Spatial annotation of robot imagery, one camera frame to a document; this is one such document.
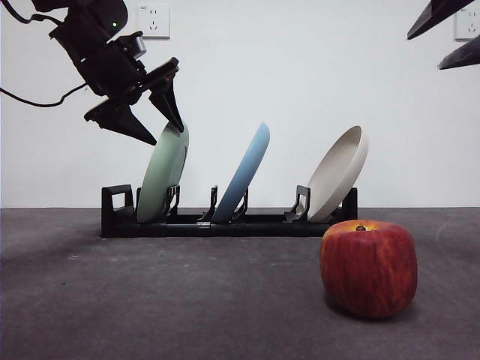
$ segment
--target dish rack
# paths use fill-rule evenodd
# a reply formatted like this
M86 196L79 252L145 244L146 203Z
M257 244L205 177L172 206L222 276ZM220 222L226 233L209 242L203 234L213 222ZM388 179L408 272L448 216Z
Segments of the dish rack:
M141 188L136 190L136 203ZM124 205L114 208L113 196L124 194ZM240 207L226 223L212 223L217 205L218 188L210 191L210 207L206 211L179 208L180 187L169 187L164 197L166 211L149 223L137 223L137 210L131 185L102 188L101 235L105 238L136 237L211 237L211 236L323 236L333 224L358 218L358 191L354 187L331 215L320 223L308 222L311 190L298 185L295 204L284 208L248 208L248 189Z

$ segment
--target plate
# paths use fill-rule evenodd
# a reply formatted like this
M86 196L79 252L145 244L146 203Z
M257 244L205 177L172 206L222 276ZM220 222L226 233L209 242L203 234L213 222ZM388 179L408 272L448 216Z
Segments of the plate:
M308 220L325 220L344 200L359 177L368 154L368 138L359 126L347 130L328 150L313 173Z
M232 217L262 162L263 155L269 147L269 142L270 130L263 122L256 131L243 159L241 159L240 165L238 165L238 169L232 177L232 181L229 183L217 210L211 217L212 223L224 223Z
M168 123L162 131L148 163L137 205L137 222L147 223L164 215L165 193L182 177L188 153L188 129L181 133Z

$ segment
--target cable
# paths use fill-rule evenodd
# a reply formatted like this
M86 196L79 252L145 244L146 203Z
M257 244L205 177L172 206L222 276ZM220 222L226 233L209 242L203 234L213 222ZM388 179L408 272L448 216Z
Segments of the cable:
M23 24L29 24L32 21L44 21L44 20L50 20L53 23L55 23L57 26L62 24L60 20L57 20L54 17L47 16L47 15L40 15L39 13L34 13L30 19L25 19L15 11L15 9L12 7L12 5L10 5L10 2L8 2L8 0L1 0L1 2L3 3L7 11L10 13L10 15Z
M34 103L32 101L28 101L28 100L25 100L25 99L22 99L21 97L18 97L16 96L15 94L12 94L11 92L3 89L3 88L0 88L0 92L3 92L4 94L10 96L11 98L17 100L17 101L20 101L21 103L24 103L24 104L28 104L28 105L32 105L33 107L57 107L58 105L62 105L63 104L63 101L65 100L65 98L67 96L70 96L72 95L74 92L77 92L78 90L80 90L81 88L85 87L87 84L83 84L83 85L80 85L80 86L77 86L76 88L73 88L71 89L67 94L63 95L60 99L60 101L56 102L56 103Z

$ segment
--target wall outlet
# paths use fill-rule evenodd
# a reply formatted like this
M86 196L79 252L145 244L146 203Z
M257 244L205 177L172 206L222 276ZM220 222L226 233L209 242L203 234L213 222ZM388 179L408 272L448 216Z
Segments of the wall outlet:
M156 2L139 3L137 28L144 38L170 38L170 6Z
M467 6L455 15L455 40L480 36L480 6Z

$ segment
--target apple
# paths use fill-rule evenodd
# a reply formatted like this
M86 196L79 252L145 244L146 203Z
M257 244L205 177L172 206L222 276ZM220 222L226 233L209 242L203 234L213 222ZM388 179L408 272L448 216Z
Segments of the apple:
M390 317L415 296L415 243L408 230L396 223L337 223L325 232L319 257L327 294L360 317Z

